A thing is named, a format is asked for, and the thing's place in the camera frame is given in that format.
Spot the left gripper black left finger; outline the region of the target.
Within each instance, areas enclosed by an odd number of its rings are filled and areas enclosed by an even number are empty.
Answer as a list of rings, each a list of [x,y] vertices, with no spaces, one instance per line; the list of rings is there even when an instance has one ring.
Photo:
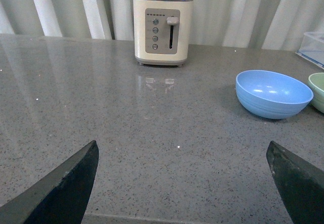
[[[29,189],[1,206],[1,223],[81,223],[99,161],[91,141]]]

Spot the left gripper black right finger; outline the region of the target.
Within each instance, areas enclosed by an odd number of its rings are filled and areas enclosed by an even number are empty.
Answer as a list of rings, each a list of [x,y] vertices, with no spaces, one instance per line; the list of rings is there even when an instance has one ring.
[[[323,223],[323,171],[271,141],[267,162],[293,223]]]

